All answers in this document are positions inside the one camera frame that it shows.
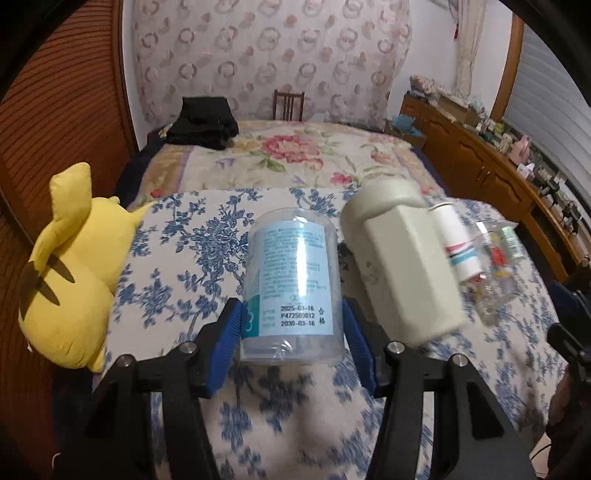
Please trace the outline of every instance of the wall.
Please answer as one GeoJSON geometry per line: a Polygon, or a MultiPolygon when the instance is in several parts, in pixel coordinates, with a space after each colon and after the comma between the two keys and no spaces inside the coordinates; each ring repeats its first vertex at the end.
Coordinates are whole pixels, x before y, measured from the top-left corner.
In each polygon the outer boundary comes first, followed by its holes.
{"type": "MultiPolygon", "coordinates": [[[[456,24],[449,10],[428,0],[410,0],[413,41],[400,74],[394,79],[388,116],[400,111],[410,88],[408,78],[418,74],[451,89],[456,77],[456,24]]],[[[472,76],[472,95],[480,97],[488,112],[495,103],[505,69],[511,38],[512,12],[499,0],[487,0],[480,46],[472,76]]]]}
{"type": "Polygon", "coordinates": [[[123,44],[123,70],[125,73],[125,85],[127,87],[127,99],[131,120],[134,124],[135,136],[138,139],[138,146],[142,149],[146,145],[146,136],[152,130],[152,127],[144,118],[142,107],[139,104],[139,91],[135,81],[134,74],[134,53],[133,42],[133,12],[134,0],[123,1],[122,14],[122,44],[123,44]]]}

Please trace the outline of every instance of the wooden sideboard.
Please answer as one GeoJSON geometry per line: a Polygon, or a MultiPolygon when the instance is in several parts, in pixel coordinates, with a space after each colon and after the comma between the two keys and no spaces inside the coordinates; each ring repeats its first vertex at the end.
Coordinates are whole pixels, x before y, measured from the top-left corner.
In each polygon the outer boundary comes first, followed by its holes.
{"type": "Polygon", "coordinates": [[[423,151],[453,197],[490,203],[518,222],[518,235],[544,280],[564,282],[575,271],[584,257],[579,243],[507,156],[409,95],[400,111],[417,119],[416,127],[427,136],[423,151]]]}

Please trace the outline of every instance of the pikachu plush toy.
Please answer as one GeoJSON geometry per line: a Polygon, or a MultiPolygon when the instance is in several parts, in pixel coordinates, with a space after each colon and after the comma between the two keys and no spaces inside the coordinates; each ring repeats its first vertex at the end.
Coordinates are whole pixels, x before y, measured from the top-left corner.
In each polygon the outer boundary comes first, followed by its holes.
{"type": "Polygon", "coordinates": [[[103,370],[109,310],[135,230],[117,197],[92,198],[90,165],[50,182],[53,220],[21,274],[19,324],[31,346],[57,365],[103,370]]]}

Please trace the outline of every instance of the blue label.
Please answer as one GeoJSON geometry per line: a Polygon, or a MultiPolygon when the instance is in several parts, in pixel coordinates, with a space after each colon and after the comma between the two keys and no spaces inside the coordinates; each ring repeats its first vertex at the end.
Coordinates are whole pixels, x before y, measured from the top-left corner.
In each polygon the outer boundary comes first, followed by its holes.
{"type": "Polygon", "coordinates": [[[332,301],[324,227],[278,222],[260,232],[264,242],[256,291],[248,300],[242,337],[332,335],[332,301]]]}

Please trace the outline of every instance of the blue floral fabric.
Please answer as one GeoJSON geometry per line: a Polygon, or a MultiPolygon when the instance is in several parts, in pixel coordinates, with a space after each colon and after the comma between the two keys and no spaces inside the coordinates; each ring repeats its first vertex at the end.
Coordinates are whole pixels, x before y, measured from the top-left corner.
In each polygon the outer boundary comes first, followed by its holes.
{"type": "MultiPolygon", "coordinates": [[[[214,322],[228,297],[242,296],[248,231],[269,210],[299,206],[331,219],[354,190],[239,189],[179,193],[155,203],[126,259],[109,320],[106,369],[124,353],[142,360],[166,354],[214,322]]],[[[465,224],[502,217],[491,206],[456,200],[465,224]]],[[[343,294],[368,317],[369,300],[350,252],[341,244],[343,294]]],[[[447,359],[464,353],[479,370],[526,446],[541,436],[564,365],[547,345],[557,321],[529,259],[515,267],[521,294],[484,327],[470,301],[470,322],[424,347],[447,359]]],[[[337,365],[271,367],[234,360],[224,387],[202,401],[207,432],[223,479],[364,478],[384,412],[369,396],[347,354],[337,365]]],[[[428,478],[433,398],[426,397],[417,479],[428,478]]],[[[161,396],[152,395],[156,471],[169,478],[161,396]]]]}

